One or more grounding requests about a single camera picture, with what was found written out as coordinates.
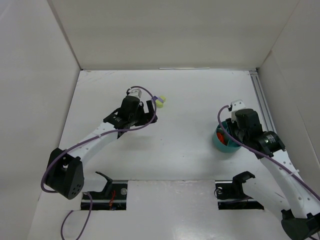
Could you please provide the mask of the orange dish lego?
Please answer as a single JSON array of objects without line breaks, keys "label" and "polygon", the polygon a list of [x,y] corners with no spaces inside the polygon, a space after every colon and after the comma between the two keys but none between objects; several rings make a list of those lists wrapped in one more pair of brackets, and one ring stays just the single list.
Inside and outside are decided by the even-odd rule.
[{"label": "orange dish lego", "polygon": [[223,134],[223,133],[220,133],[220,132],[217,132],[216,135],[217,135],[218,140],[219,140],[223,145],[226,145],[226,141],[225,141],[225,138],[224,138],[224,134]]}]

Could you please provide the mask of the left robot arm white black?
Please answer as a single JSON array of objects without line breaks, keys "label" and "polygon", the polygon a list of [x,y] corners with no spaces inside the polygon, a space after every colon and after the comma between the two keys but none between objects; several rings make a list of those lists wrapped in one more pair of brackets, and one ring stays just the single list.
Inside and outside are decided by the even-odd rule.
[{"label": "left robot arm white black", "polygon": [[58,193],[68,200],[82,192],[84,166],[104,147],[127,132],[137,131],[157,121],[154,99],[146,101],[148,112],[139,97],[127,95],[121,106],[105,117],[95,130],[68,149],[54,149],[41,179],[46,193]]}]

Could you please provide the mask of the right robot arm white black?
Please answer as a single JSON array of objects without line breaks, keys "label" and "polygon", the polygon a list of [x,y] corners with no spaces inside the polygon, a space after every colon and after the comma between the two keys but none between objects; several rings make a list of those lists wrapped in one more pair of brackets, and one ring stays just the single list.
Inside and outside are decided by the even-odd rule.
[{"label": "right robot arm white black", "polygon": [[258,113],[251,109],[227,105],[231,117],[226,119],[224,133],[236,144],[254,153],[270,172],[282,194],[263,186],[249,171],[232,179],[237,195],[253,198],[277,219],[292,240],[306,240],[320,231],[320,196],[302,179],[294,167],[286,147],[273,131],[264,131]]}]

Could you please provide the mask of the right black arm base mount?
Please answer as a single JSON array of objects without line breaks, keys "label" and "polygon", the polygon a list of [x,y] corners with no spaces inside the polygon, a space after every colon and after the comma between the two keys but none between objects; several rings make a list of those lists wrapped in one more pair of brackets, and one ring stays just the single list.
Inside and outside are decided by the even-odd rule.
[{"label": "right black arm base mount", "polygon": [[232,180],[216,180],[214,196],[219,210],[264,210],[264,206],[243,191],[243,184],[255,175],[249,171],[237,174]]}]

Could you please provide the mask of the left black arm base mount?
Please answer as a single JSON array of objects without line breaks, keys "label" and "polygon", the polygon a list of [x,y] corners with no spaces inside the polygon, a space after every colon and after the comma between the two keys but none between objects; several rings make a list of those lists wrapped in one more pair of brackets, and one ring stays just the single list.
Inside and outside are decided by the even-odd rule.
[{"label": "left black arm base mount", "polygon": [[125,211],[128,181],[113,180],[97,171],[95,178],[86,180],[82,188],[81,210]]}]

